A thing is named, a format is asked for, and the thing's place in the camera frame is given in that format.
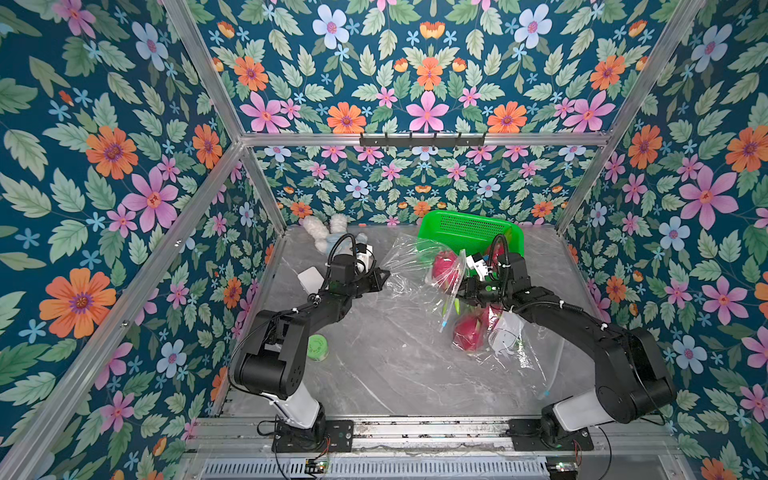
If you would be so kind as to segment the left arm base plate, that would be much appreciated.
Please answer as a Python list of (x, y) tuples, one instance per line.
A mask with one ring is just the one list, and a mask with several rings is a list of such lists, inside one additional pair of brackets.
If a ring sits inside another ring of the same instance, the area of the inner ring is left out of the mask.
[(352, 420), (321, 419), (310, 429), (299, 429), (279, 420), (271, 450), (273, 453), (349, 453), (354, 427)]

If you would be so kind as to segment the pink dragon fruit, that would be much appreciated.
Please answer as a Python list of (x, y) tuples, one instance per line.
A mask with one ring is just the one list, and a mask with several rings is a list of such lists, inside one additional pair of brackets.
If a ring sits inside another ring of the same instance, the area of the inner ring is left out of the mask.
[(501, 319), (497, 306), (473, 307), (454, 325), (453, 345), (465, 352), (477, 352), (487, 343)]
[(461, 263), (457, 254), (451, 250), (439, 252), (432, 264), (432, 280), (445, 292), (452, 291), (462, 277)]

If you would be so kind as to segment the clear zip-top bag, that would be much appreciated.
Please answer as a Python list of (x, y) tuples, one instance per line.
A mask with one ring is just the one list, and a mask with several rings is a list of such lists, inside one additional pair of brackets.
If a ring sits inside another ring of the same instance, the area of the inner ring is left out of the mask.
[(486, 345), (477, 352), (465, 352), (453, 345), (453, 329), (457, 320), (471, 308), (458, 301), (450, 333), (453, 348), (489, 372), (502, 374), (516, 381), (538, 399), (550, 395), (562, 358), (565, 340), (550, 330), (505, 311), (491, 333)]
[(439, 332), (444, 331), (458, 308), (458, 289), (466, 273), (466, 253), (461, 250), (457, 254), (461, 282), (452, 291), (445, 292), (432, 280), (433, 260), (439, 252), (447, 250), (438, 242), (399, 235), (383, 261), (390, 277), (379, 293), (378, 303), (426, 322)]

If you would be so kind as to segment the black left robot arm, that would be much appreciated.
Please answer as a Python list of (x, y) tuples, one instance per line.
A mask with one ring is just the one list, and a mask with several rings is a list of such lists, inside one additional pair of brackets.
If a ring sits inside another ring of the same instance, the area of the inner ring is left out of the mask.
[(331, 259), (305, 303), (281, 311), (261, 310), (233, 352), (233, 388), (261, 397), (276, 409), (279, 424), (321, 436), (325, 412), (303, 383), (310, 337), (340, 322), (353, 301), (384, 289), (390, 272), (350, 254)]

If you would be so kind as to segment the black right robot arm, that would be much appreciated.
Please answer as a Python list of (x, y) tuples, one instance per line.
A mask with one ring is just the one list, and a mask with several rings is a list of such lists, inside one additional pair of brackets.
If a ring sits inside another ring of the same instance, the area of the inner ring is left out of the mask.
[(518, 253), (502, 253), (498, 260), (497, 274), (488, 280), (464, 279), (458, 297), (473, 306), (500, 306), (544, 327), (594, 362), (592, 389), (542, 410), (542, 440), (553, 444), (589, 427), (629, 424), (673, 403), (676, 387), (648, 330), (607, 323), (564, 302), (553, 291), (534, 286), (525, 259)]

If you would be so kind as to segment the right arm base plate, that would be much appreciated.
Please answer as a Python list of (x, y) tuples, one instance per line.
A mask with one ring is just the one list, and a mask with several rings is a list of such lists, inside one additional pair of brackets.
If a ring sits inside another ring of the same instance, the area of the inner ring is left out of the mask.
[(508, 436), (516, 451), (593, 451), (594, 444), (586, 428), (563, 430), (553, 418), (513, 418), (507, 422)]

